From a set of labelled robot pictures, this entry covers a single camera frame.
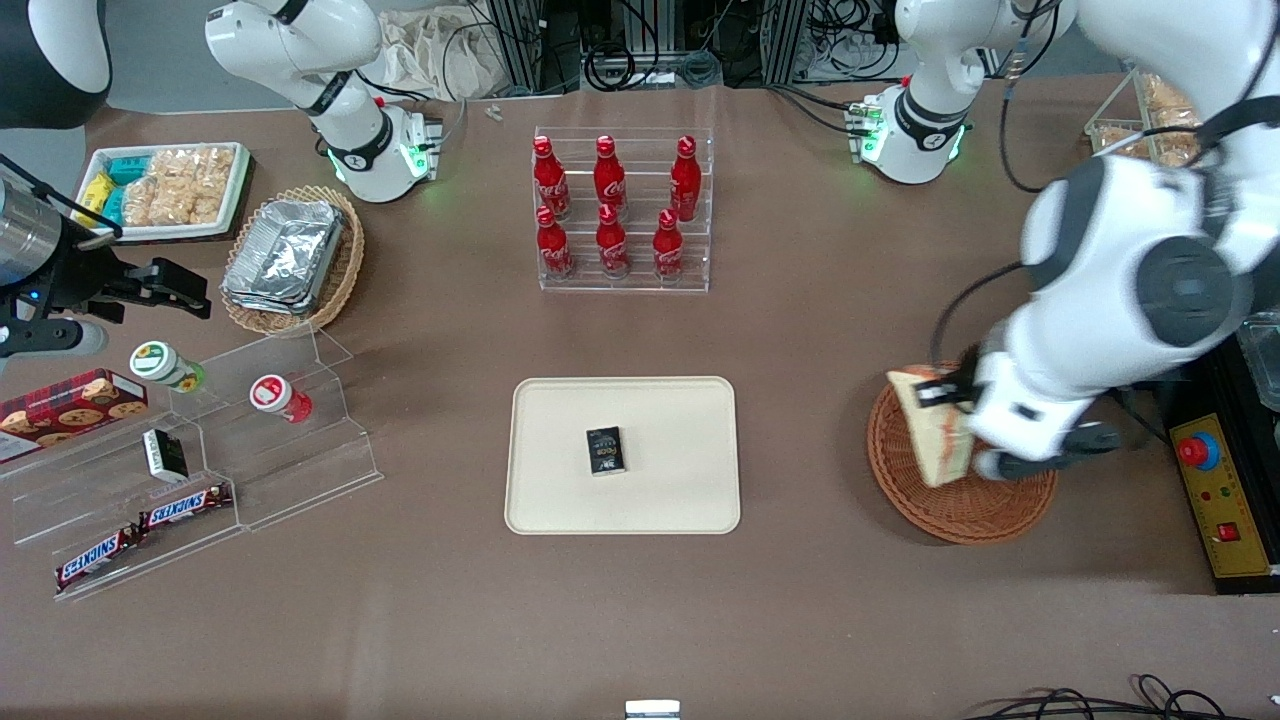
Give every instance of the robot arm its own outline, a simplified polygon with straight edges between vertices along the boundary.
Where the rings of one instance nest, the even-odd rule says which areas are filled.
[[[73,128],[101,108],[111,65],[97,0],[6,3],[0,27],[0,127]],[[105,347],[101,325],[50,318],[64,310],[119,323],[122,302],[131,302],[209,318],[205,278],[161,258],[146,268],[120,261],[109,247],[113,236],[97,236],[49,204],[69,200],[4,155],[0,165],[13,173],[0,176],[0,370],[15,355]]]
[[[1271,0],[1176,0],[1158,13],[1142,0],[1080,0],[1079,17],[1211,118],[1238,104],[1268,56],[1276,13]],[[1193,60],[1184,42],[1208,47]],[[1258,70],[1254,96],[1280,91],[1274,65]],[[1280,263],[1280,129],[1251,124],[1217,150],[1203,170],[1093,158],[1037,199],[1021,243],[1032,300],[992,329],[973,372],[970,428],[997,448],[979,459],[984,475],[1087,455],[1071,457],[1093,430],[1078,421],[1094,397],[1199,357],[1276,300],[1274,282],[1253,279]]]
[[[361,200],[396,200],[428,176],[422,115],[380,108],[353,76],[381,51],[378,17],[364,0],[230,3],[209,13],[205,41],[227,72],[311,117],[338,177]]]
[[[872,117],[883,118],[861,122],[869,137],[859,146],[859,160],[908,184],[938,177],[955,158],[986,79],[978,49],[1019,47],[1024,28],[1028,42],[1043,45],[1071,27],[1075,12],[1076,0],[899,0],[897,31],[919,65],[910,85],[867,96],[863,113],[855,113],[879,109]]]

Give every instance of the coca-cola bottle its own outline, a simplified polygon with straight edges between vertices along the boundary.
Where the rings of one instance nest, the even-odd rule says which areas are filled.
[[[595,228],[595,245],[600,247],[604,277],[611,281],[621,281],[631,273],[631,259],[627,258],[627,233],[618,223],[618,211],[613,205],[600,205],[600,224]]]
[[[600,205],[612,205],[620,220],[627,218],[627,173],[608,135],[595,138],[595,197]]]
[[[564,165],[552,152],[552,141],[544,135],[534,138],[534,183],[538,197],[552,209],[557,220],[568,217],[568,178]]]
[[[676,164],[671,167],[671,208],[676,219],[687,223],[698,214],[698,193],[703,188],[703,169],[698,167],[698,142],[686,135],[676,142]]]
[[[568,251],[564,228],[556,222],[556,213],[543,205],[538,209],[538,251],[543,256],[547,277],[562,281],[573,274],[573,256]]]
[[[658,232],[653,234],[653,269],[662,284],[675,284],[680,281],[684,246],[685,238],[676,229],[675,210],[658,213]]]

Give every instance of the cookie box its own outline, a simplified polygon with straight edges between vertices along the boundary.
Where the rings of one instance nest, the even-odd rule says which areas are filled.
[[[147,411],[147,391],[99,368],[0,405],[0,464]]]

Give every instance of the clear acrylic bottle rack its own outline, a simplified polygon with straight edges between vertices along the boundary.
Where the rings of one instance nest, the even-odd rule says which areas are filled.
[[[530,236],[530,245],[538,258],[538,282],[548,292],[707,292],[712,282],[712,177],[716,143],[710,128],[584,128],[539,127],[535,136],[545,135],[564,173],[568,177],[570,215],[561,222],[568,236],[573,255],[573,274],[563,281],[547,275],[538,246]],[[622,227],[627,232],[627,254],[631,273],[618,281],[604,275],[600,254],[595,245],[595,138],[611,135],[616,142],[618,160],[627,173],[627,218]],[[676,141],[691,135],[698,141],[698,164],[703,170],[698,213],[689,223],[680,223],[685,237],[684,272],[678,282],[660,284],[654,274],[653,234],[658,231],[658,213],[671,205],[671,167],[676,161]],[[541,205],[538,187],[530,182],[534,210]],[[530,214],[530,225],[536,234],[538,224]]]
[[[83,597],[380,479],[369,434],[347,414],[333,370],[349,357],[326,333],[302,325],[202,361],[205,384],[193,393],[150,386],[152,411],[138,421],[88,433],[92,442],[37,452],[32,457],[46,457],[3,477],[14,492],[14,542],[51,553],[52,593],[55,568],[137,521],[140,512],[230,483],[234,505],[157,528],[56,594]],[[248,388],[269,373],[311,397],[306,421],[289,424],[252,407]],[[182,442],[187,482],[148,474],[142,433],[150,428]]]

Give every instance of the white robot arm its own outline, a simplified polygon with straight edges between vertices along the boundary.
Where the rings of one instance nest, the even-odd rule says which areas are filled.
[[[978,462],[988,478],[1068,464],[1094,397],[1199,357],[1280,299],[1280,105],[1240,111],[1242,94],[1280,95],[1277,13],[1274,0],[1080,0],[1085,33],[1185,91],[1210,118],[1201,141],[1220,145],[1203,169],[1093,158],[1036,200],[1032,300],[992,329],[973,377],[970,428],[997,448]]]
[[[380,108],[353,70],[381,49],[364,0],[242,0],[209,13],[205,41],[227,72],[311,117],[338,177],[361,200],[387,202],[428,177],[422,115]]]
[[[1076,0],[900,0],[897,31],[919,65],[910,85],[868,95],[855,106],[858,126],[868,133],[858,160],[908,184],[942,174],[986,78],[978,49],[1043,45],[1066,32],[1075,13]]]

